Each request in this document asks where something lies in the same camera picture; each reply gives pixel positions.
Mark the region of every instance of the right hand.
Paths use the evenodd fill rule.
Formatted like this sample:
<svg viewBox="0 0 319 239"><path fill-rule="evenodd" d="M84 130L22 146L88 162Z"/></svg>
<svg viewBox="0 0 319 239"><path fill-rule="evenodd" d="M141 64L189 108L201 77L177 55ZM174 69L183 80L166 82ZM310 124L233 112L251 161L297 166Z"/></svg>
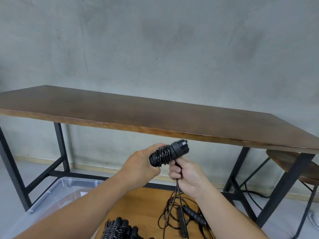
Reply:
<svg viewBox="0 0 319 239"><path fill-rule="evenodd" d="M184 158L172 160L169 165L170 178L173 180L178 179L178 185L181 190L196 200L199 193L201 193L206 184L209 183L200 165Z"/></svg>

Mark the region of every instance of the left hand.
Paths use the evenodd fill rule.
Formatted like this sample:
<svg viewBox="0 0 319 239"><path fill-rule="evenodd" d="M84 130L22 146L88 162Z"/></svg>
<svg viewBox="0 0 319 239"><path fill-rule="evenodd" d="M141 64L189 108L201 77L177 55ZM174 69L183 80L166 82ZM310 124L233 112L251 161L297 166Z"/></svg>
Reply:
<svg viewBox="0 0 319 239"><path fill-rule="evenodd" d="M128 183L129 190L133 190L146 185L155 176L160 174L159 167L153 167L150 164L149 157L158 148L165 146L164 143L158 143L149 148L134 152L123 164L116 175Z"/></svg>

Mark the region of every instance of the forearm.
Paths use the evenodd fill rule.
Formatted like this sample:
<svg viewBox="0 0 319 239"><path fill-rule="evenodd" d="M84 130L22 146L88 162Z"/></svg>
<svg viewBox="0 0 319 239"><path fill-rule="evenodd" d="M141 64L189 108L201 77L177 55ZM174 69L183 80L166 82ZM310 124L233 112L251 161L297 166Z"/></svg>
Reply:
<svg viewBox="0 0 319 239"><path fill-rule="evenodd" d="M117 175L21 233L16 239L90 239L114 204L129 191Z"/></svg>
<svg viewBox="0 0 319 239"><path fill-rule="evenodd" d="M205 182L196 202L217 239L266 239L253 225L211 184Z"/></svg>

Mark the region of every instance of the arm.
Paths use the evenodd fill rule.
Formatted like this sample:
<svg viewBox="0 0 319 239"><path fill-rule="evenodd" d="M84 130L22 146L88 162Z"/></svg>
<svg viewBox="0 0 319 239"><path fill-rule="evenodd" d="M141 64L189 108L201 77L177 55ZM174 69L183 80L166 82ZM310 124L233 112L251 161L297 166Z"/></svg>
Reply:
<svg viewBox="0 0 319 239"><path fill-rule="evenodd" d="M164 144L133 153L121 170L85 196L55 211L15 239L89 239L115 203L130 190L146 185L160 173L149 156Z"/></svg>
<svg viewBox="0 0 319 239"><path fill-rule="evenodd" d="M182 169L172 161L169 176L179 179L181 190L195 199L216 238L268 238L208 181L198 164L182 158L176 162Z"/></svg>

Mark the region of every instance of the jump rope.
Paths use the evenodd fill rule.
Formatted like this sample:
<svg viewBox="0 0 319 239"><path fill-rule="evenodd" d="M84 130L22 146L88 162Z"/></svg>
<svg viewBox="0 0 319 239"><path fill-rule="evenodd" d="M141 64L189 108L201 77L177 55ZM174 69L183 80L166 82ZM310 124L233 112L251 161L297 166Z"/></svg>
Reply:
<svg viewBox="0 0 319 239"><path fill-rule="evenodd" d="M159 149L156 150L150 157L150 164L153 167L161 167L162 164L166 165L170 161L177 159L189 152L187 140L181 139L176 142L173 142L171 145L165 145ZM210 228L203 217L202 212L198 208L198 211L195 212L192 210L188 204L187 200L195 203L197 203L187 197L182 197L181 194L183 192L180 191L179 185L178 185L178 179L176 180L176 188L175 192L172 193L171 197L167 201L166 207L164 209L164 212L160 215L158 219L158 227L163 229L163 239L165 239L165 229L166 227L170 226L173 229L180 230L180 234L183 238L188 238L188 231L187 231L187 225L190 221L196 221L198 223L199 230L203 236L204 239L211 238L213 239L213 236L210 233ZM172 209L175 208L177 210L177 218L172 215ZM160 226L160 219L164 217L165 224L164 227ZM172 224L170 224L169 219L172 218L174 221L177 221L179 223L179 227L175 227ZM204 233L204 229L208 231L209 237L206 237ZM107 221L105 224L105 230L103 233L103 236L101 239L142 239L138 235L138 228L131 227L129 225L129 222L127 220L122 220L121 217L118 217L115 221Z"/></svg>

